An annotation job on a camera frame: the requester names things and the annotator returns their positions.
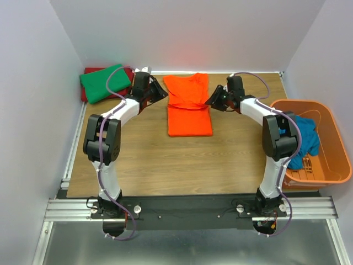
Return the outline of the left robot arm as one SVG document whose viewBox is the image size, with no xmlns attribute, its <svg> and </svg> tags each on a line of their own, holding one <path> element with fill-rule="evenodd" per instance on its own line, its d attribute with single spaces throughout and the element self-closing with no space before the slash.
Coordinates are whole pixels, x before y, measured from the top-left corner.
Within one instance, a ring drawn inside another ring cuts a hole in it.
<svg viewBox="0 0 353 265">
<path fill-rule="evenodd" d="M 121 102 L 106 113 L 89 117 L 83 152 L 96 171 L 100 189 L 97 202 L 89 207 L 92 214 L 116 218 L 122 213 L 122 204 L 118 201 L 121 188 L 115 169 L 121 149 L 121 129 L 146 107 L 167 96 L 149 67 L 135 69 L 133 86 Z"/>
</svg>

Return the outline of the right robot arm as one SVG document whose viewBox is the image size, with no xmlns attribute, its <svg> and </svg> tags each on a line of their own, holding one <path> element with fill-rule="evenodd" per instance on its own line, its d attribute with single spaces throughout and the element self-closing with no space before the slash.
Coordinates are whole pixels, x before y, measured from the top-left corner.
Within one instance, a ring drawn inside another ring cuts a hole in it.
<svg viewBox="0 0 353 265">
<path fill-rule="evenodd" d="M 218 85 L 205 104 L 222 112 L 229 110 L 248 116 L 262 126 L 266 165 L 250 209 L 260 216 L 267 216 L 282 204 L 286 169 L 300 150 L 302 136 L 294 113 L 277 110 L 265 105 L 259 98 L 246 95 L 241 74 L 228 76 L 227 84 Z"/>
</svg>

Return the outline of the orange t shirt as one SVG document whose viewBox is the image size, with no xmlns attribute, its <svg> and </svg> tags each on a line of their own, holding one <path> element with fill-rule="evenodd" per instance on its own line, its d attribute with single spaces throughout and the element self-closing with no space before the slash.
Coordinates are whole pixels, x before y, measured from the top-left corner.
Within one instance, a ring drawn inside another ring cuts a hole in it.
<svg viewBox="0 0 353 265">
<path fill-rule="evenodd" d="M 171 137 L 212 136 L 208 100 L 208 75 L 190 77 L 165 76 L 169 101 L 168 135 Z"/>
</svg>

